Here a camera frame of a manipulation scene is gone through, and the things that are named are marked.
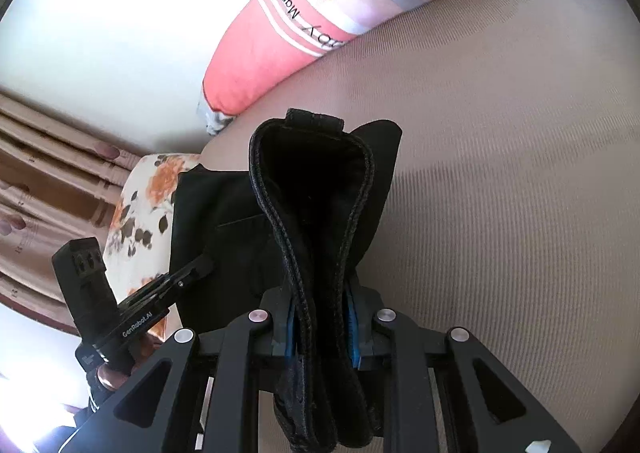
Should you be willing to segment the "left hand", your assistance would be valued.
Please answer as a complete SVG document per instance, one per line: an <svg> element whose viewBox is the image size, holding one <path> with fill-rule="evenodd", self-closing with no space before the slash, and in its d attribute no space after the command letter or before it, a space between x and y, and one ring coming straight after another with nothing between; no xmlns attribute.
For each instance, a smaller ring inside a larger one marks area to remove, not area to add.
<svg viewBox="0 0 640 453"><path fill-rule="evenodd" d="M163 340L153 334L145 333L138 336L116 361L99 367L96 377L101 386L109 391L118 390L163 343Z"/></svg>

